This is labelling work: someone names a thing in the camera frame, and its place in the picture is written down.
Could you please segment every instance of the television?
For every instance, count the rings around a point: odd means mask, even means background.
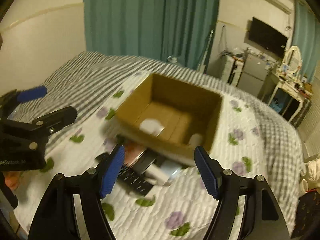
[[[283,58],[288,38],[270,25],[252,18],[248,39]]]

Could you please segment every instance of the gray refrigerator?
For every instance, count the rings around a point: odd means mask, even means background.
[[[264,60],[253,55],[248,55],[237,87],[258,97],[269,72],[265,67],[266,62]]]

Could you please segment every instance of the bed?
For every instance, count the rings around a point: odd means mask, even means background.
[[[249,156],[252,165],[245,175],[262,174],[267,178],[291,233],[298,204],[299,172],[304,165],[300,138],[290,124],[257,98],[211,76],[144,57],[105,56],[98,52],[83,52],[56,70],[43,84],[48,89],[46,97],[20,105],[12,117],[30,122],[69,105],[78,112],[76,122],[53,134],[47,144],[46,159],[53,158],[54,167],[46,173],[29,171],[22,175],[16,191],[19,205],[15,209],[22,228],[28,231],[41,197],[56,173],[72,176],[96,165],[94,158],[108,147],[105,134],[118,132],[111,124],[106,125],[104,118],[101,120],[101,113],[105,116],[110,107],[116,109],[150,73],[220,92],[227,102],[221,119],[228,123],[220,124],[218,134],[227,134],[225,127],[234,127],[234,123],[251,125],[244,128],[248,129],[249,143],[242,148],[234,147],[236,138],[233,142],[229,138],[228,142],[218,137],[211,156],[218,159],[223,168],[239,164],[234,161],[243,155]],[[124,95],[120,99],[113,97],[119,90],[124,90]],[[238,118],[237,112],[242,112],[243,117]],[[228,118],[231,114],[235,116],[231,118],[232,124]],[[217,201],[203,189],[196,167],[185,169],[170,187],[159,188],[155,201],[147,206],[140,205],[137,197],[130,196],[117,184],[102,202],[108,205],[107,218],[117,239],[202,239],[217,206]],[[80,235],[88,239],[80,206],[79,197],[75,196]],[[238,206],[239,215],[230,239],[237,239],[243,198],[239,199]],[[182,228],[183,234],[177,234],[177,228]]]

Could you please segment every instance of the purple flower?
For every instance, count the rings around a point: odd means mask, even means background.
[[[75,135],[78,136],[82,131],[82,128],[80,128],[78,131],[76,131]]]
[[[230,104],[231,104],[232,107],[238,107],[239,106],[238,102],[236,100],[234,100],[234,99],[230,101]]]
[[[232,164],[232,170],[238,176],[244,176],[245,174],[247,174],[247,171],[245,169],[245,165],[243,162],[234,162]]]
[[[170,217],[165,220],[165,227],[167,229],[176,229],[184,224],[185,217],[181,211],[172,212]]]
[[[96,116],[100,119],[105,118],[108,114],[108,109],[106,107],[102,107],[97,113]]]
[[[259,136],[260,135],[260,133],[259,133],[259,128],[256,126],[256,127],[253,127],[252,129],[251,129],[251,131],[252,131],[252,133],[254,134],[254,135],[256,135],[256,136]]]
[[[205,188],[205,185],[204,185],[204,182],[203,182],[203,180],[200,178],[199,179],[199,182],[200,182],[200,187],[202,188],[202,189],[206,189]]]
[[[110,138],[106,138],[103,142],[103,145],[105,147],[105,151],[108,153],[111,153],[112,150],[115,148],[117,145],[116,141]]]
[[[244,134],[240,129],[234,129],[233,135],[235,139],[238,139],[239,141],[242,141],[244,139]]]

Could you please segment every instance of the teal curtain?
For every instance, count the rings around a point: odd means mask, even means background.
[[[162,60],[168,56],[188,68],[201,63],[218,19],[219,0],[165,0]]]
[[[167,61],[196,69],[219,0],[84,0],[87,50]]]
[[[165,0],[84,0],[87,50],[161,59]]]
[[[302,68],[300,74],[307,74],[312,82],[316,64],[320,58],[320,23],[305,5],[295,1],[295,23],[292,45],[301,51]]]

